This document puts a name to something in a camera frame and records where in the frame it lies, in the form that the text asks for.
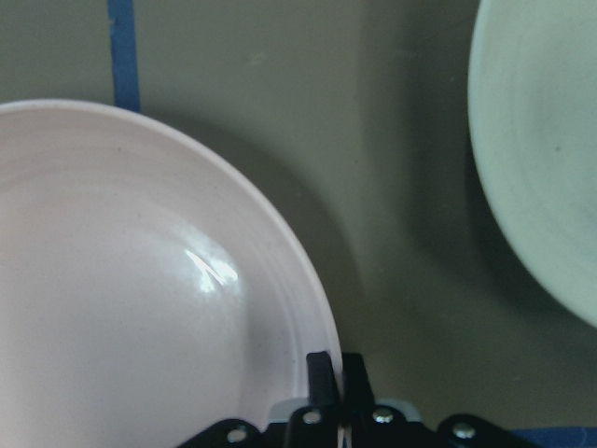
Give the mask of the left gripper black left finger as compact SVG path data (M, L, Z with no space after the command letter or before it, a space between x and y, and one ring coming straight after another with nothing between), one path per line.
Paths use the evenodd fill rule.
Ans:
M328 352L311 352L306 356L308 401L316 407L337 407L340 394Z

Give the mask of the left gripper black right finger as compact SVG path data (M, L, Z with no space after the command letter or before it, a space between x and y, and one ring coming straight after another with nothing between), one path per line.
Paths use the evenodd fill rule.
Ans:
M375 404L375 397L368 379L365 360L358 353L342 353L344 396L346 411L364 411Z

